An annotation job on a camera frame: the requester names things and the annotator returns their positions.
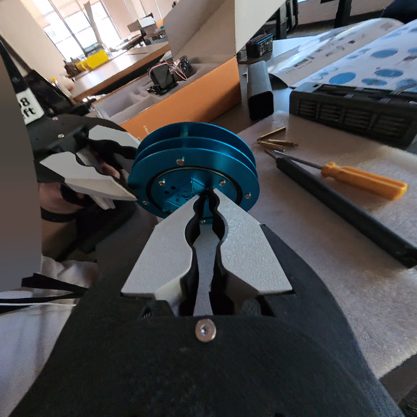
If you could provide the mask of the black screwdriver bit case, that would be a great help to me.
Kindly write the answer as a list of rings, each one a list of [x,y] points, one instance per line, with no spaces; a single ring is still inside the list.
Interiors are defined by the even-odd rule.
[[[289,96],[289,112],[399,149],[416,146],[416,89],[304,83]]]

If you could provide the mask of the long black box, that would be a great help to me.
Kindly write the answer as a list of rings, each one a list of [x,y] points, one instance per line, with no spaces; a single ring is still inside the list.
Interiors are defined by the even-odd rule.
[[[264,119],[274,113],[274,95],[267,65],[263,60],[247,68],[247,101],[252,121]]]

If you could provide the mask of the black handled screwdriver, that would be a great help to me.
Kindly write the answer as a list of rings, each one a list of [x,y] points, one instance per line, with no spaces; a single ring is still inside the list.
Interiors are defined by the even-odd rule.
[[[335,212],[379,248],[407,268],[416,266],[416,244],[395,233],[367,211],[306,171],[300,166],[301,163],[276,156],[273,154],[273,151],[267,149],[264,149],[264,152],[274,159],[276,167],[282,173],[295,181],[310,195]]]

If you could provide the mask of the black wrist band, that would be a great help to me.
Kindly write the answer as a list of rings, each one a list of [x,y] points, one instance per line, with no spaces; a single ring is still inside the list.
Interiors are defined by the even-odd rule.
[[[40,207],[41,218],[44,221],[52,223],[69,223],[75,220],[79,214],[79,210],[73,213],[54,213]]]

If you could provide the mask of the orange cardboard box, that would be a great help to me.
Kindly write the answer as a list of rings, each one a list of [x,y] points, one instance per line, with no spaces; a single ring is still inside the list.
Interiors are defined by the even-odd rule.
[[[173,58],[192,75],[162,96],[138,78],[93,103],[101,118],[136,138],[176,122],[210,122],[242,100],[236,54],[283,5],[278,0],[182,0],[164,18]]]

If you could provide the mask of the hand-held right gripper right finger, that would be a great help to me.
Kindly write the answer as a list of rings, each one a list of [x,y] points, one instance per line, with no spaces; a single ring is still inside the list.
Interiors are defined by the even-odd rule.
[[[292,285],[261,224],[218,189],[208,195],[219,238],[209,298],[214,314],[237,314],[244,302],[290,294]]]

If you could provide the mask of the black robot parts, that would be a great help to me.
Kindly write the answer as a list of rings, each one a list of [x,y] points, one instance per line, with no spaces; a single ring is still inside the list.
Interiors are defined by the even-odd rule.
[[[152,85],[147,92],[161,96],[175,88],[180,81],[188,80],[194,73],[188,56],[174,61],[161,61],[148,70]]]

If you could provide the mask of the person's left forearm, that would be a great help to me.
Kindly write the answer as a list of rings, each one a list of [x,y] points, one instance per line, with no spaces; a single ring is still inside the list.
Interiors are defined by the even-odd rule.
[[[42,254],[57,262],[83,260],[76,248],[76,221],[58,223],[41,219]]]

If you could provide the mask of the blue double disc base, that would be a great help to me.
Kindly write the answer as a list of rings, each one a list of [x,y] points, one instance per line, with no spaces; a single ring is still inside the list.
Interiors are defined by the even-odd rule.
[[[217,189],[244,211],[260,194],[253,152],[237,135],[169,138],[136,157],[128,185],[145,210],[166,218],[193,197],[204,196],[202,219],[210,222],[208,194]]]

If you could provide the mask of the person's left hand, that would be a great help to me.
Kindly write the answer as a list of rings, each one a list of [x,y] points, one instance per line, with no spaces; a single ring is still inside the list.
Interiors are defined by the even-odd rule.
[[[40,206],[46,211],[55,214],[72,214],[82,207],[66,201],[61,194],[59,182],[38,182]]]

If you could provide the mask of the yellow handled screwdriver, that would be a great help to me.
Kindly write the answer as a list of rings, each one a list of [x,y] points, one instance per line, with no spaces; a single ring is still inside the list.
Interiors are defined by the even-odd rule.
[[[349,185],[358,190],[376,195],[389,201],[398,200],[408,190],[407,183],[393,180],[377,174],[372,174],[367,171],[354,169],[349,166],[339,166],[334,162],[329,162],[321,166],[296,157],[292,157],[278,150],[274,150],[273,154],[284,159],[288,159],[318,169],[320,170],[321,175],[325,178],[332,178],[337,182]]]

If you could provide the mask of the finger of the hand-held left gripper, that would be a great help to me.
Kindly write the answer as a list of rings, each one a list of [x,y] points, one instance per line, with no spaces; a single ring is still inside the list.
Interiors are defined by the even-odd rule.
[[[91,128],[88,132],[88,141],[92,149],[99,153],[108,152],[123,157],[135,157],[141,143],[128,132],[105,126]]]
[[[76,155],[71,152],[52,154],[40,164],[62,177],[64,184],[77,193],[119,201],[137,200],[118,179],[101,174],[92,166],[78,163]]]

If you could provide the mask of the printed instruction manual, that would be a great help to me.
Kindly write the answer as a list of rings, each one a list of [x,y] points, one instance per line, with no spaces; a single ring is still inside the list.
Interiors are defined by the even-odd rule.
[[[375,18],[329,30],[271,58],[266,66],[293,89],[319,83],[416,91],[417,21]]]

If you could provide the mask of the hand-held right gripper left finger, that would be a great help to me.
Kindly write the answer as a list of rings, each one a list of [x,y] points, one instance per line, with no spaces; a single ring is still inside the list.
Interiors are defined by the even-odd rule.
[[[200,235],[201,197],[192,197],[157,226],[121,295],[166,301],[176,316],[192,315],[199,285],[194,247]]]

